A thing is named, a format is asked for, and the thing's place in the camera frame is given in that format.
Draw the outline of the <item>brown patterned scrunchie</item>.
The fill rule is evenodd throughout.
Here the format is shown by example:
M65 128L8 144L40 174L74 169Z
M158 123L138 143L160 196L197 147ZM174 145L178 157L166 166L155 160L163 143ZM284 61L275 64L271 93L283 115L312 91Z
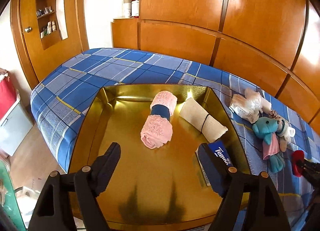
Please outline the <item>brown patterned scrunchie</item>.
M273 119L276 119L276 120L281 120L281 119L282 119L282 117L281 117L281 116L278 114L278 112L275 111L274 109L271 110L271 111L269 111L268 116L269 116L270 118L273 118Z

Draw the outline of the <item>blue plaid bed cover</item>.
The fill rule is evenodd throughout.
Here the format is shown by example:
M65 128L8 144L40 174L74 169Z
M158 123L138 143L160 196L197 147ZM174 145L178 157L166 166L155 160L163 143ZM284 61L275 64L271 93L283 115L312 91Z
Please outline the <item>blue plaid bed cover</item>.
M58 66L31 92L31 112L51 153L67 171L76 137L98 90L104 86L132 83L167 83L207 86L214 90L230 117L245 150L251 172L269 170L263 161L262 144L249 122L229 108L233 94L247 88L259 92L295 129L283 154L285 168L272 174L292 230L301 230L308 215L313 188L291 170L291 155L302 150L307 159L319 162L319 135L292 109L254 83L195 61L168 55L120 48L90 49Z

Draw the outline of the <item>wooden wardrobe wall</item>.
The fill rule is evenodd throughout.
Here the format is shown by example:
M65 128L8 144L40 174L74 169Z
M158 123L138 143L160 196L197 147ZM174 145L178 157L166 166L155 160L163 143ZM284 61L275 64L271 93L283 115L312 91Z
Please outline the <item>wooden wardrobe wall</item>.
M312 0L139 0L114 47L219 68L260 86L319 130L319 7Z

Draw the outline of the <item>white knitted socks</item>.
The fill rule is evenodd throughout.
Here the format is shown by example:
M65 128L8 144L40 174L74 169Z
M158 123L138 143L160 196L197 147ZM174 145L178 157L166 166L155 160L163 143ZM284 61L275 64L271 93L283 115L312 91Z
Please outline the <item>white knitted socks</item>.
M281 152L285 152L287 146L291 143L291 139L295 136L296 130L289 126L289 123L284 119L279 119L278 123L276 135L279 140L279 148Z

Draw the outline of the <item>green translucent container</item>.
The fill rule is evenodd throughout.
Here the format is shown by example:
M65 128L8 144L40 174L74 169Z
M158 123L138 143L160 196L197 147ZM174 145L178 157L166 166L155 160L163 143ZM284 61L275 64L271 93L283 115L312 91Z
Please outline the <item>green translucent container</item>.
M2 161L1 161L1 181L3 183L3 187L7 191L3 196L4 203L1 204L1 209L4 210L6 215L12 221L13 225L17 228L17 230L26 230L23 219L20 214L17 201L16 201L14 187L12 185L10 175L7 171L6 166Z

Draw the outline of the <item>blue Tempo tissue pack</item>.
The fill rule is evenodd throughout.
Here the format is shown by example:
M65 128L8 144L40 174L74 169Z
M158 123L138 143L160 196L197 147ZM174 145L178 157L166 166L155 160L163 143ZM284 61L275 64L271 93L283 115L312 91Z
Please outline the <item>blue Tempo tissue pack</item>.
M228 152L227 152L227 150L221 140L217 140L213 143L209 143L208 146L211 149L211 151L214 153L214 155L221 158L228 167L233 166L231 159L229 157L229 154L228 154ZM210 187L211 186L210 181L209 181L209 179L206 175L206 172L205 172L205 170L201 164L201 161L199 159L198 149L196 149L195 154L196 154L197 160L199 162L199 166L201 168L206 186Z

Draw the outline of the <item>clear plastic bag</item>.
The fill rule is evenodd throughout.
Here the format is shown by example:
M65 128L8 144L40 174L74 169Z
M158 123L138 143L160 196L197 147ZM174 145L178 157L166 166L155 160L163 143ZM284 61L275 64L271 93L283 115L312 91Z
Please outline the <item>clear plastic bag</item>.
M260 93L253 91L251 88L246 88L245 98L246 108L253 112L253 114L259 116L259 114L263 112L262 97Z

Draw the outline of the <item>round metal door knob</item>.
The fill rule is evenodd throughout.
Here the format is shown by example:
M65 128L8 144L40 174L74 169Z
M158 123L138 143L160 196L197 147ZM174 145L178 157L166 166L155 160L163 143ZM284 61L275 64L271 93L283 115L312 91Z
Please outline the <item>round metal door knob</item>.
M26 27L25 29L24 29L24 31L26 32L26 33L30 33L31 31L32 31L32 27Z

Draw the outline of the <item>pink towel blue band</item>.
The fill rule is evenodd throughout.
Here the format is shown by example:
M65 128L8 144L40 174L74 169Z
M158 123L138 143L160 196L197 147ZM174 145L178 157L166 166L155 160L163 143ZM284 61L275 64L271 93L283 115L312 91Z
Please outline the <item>pink towel blue band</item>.
M173 134L170 117L177 105L177 97L169 91L160 91L155 95L150 105L148 115L140 139L149 149L157 149L171 141Z

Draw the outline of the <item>beige cloth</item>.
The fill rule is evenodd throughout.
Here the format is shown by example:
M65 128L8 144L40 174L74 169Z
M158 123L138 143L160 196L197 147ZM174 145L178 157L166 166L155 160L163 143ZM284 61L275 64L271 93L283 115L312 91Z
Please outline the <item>beige cloth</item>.
M200 131L209 143L223 136L228 128L213 118L196 100L189 98L180 110L180 116Z

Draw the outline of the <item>wooden door with shelves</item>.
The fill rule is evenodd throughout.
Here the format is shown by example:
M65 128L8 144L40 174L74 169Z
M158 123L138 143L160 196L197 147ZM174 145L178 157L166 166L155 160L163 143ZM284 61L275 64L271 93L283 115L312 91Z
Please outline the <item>wooden door with shelves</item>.
M35 86L89 49L84 0L11 0L10 24L24 76ZM26 27L32 27L26 33Z

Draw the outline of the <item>white storage bin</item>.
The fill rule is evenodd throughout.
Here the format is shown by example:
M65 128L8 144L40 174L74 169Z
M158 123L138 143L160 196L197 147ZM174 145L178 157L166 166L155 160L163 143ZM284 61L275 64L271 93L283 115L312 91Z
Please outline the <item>white storage bin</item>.
M21 104L21 96L17 91L15 103L1 119L1 150L13 156L33 125L29 113Z

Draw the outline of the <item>red bag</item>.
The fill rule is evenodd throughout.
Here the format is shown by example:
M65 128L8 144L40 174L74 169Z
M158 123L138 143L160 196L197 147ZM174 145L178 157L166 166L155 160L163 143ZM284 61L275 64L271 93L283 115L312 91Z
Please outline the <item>red bag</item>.
M2 119L16 102L16 90L7 70L1 68L0 76L0 119Z

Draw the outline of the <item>blue plush bear pink dress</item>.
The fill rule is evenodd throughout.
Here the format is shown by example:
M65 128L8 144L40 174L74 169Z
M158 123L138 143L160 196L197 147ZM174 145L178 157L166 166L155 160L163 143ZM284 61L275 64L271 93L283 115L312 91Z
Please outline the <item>blue plush bear pink dress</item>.
M280 119L268 117L260 117L252 125L256 137L263 140L263 160L269 161L273 173L280 172L285 167L276 135L280 126L283 126Z

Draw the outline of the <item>red fluffy sponge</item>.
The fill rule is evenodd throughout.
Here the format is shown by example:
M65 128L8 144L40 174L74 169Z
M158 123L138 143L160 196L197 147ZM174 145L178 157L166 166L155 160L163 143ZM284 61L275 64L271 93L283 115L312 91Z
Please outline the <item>red fluffy sponge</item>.
M292 172L296 177L302 176L302 163L304 162L304 151L296 150L291 155Z

